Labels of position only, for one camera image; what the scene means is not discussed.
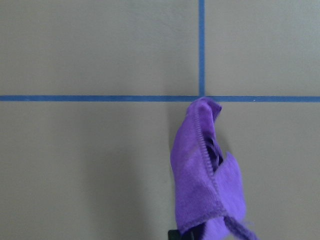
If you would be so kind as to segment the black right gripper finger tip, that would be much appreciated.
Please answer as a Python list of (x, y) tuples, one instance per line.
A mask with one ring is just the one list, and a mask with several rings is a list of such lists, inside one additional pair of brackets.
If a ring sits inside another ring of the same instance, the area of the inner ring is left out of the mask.
[(181, 234), (179, 230), (169, 230), (167, 232), (168, 240), (194, 240), (194, 234), (192, 231)]

